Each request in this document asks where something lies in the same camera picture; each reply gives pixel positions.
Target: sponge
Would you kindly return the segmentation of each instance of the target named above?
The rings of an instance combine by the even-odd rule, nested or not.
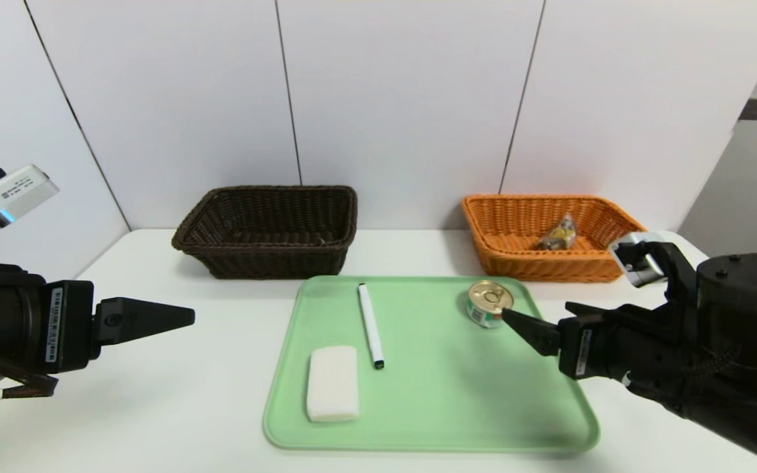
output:
[[[317,348],[312,352],[306,407],[312,422],[358,418],[358,367],[354,347]]]

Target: plastic tray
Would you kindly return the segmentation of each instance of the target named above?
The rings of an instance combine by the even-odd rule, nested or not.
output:
[[[465,313],[480,278],[318,276],[300,288],[264,415],[283,449],[573,453],[595,446],[597,419],[554,357],[541,357],[510,327],[486,329]],[[514,308],[538,317],[528,291]],[[357,285],[366,282],[386,367],[370,359]],[[361,416],[313,423],[306,414],[309,357],[352,345]]]

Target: white marker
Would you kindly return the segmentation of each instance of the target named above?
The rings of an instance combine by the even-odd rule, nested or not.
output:
[[[370,301],[370,293],[367,292],[366,284],[358,285],[358,296],[361,300],[361,314],[364,316],[364,327],[367,329],[367,341],[370,344],[370,354],[373,356],[373,366],[376,369],[384,368],[384,354],[381,353],[379,328],[376,327],[373,302]]]

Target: basket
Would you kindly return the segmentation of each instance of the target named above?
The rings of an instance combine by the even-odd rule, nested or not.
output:
[[[566,212],[577,228],[571,249],[535,249]],[[607,246],[645,231],[616,204],[589,195],[471,195],[463,199],[463,213],[487,274],[520,281],[615,281],[621,269]]]
[[[356,219],[357,195],[346,186],[214,189],[177,228],[172,246],[219,279],[337,275]]]

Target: white table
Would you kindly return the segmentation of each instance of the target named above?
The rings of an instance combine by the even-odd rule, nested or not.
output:
[[[583,455],[277,449],[262,434],[262,413],[301,281],[217,281],[172,249],[172,235],[134,231],[81,278],[95,282],[96,301],[127,296],[184,305],[197,311],[195,325],[105,347],[83,371],[61,374],[52,398],[0,401],[0,473],[757,473],[754,455],[602,379],[580,383],[601,423],[601,442]],[[697,254],[690,244],[685,250]],[[358,231],[343,273],[482,270],[464,231]],[[528,288],[549,321],[568,315],[566,300],[656,306],[664,290],[637,290],[624,279]]]

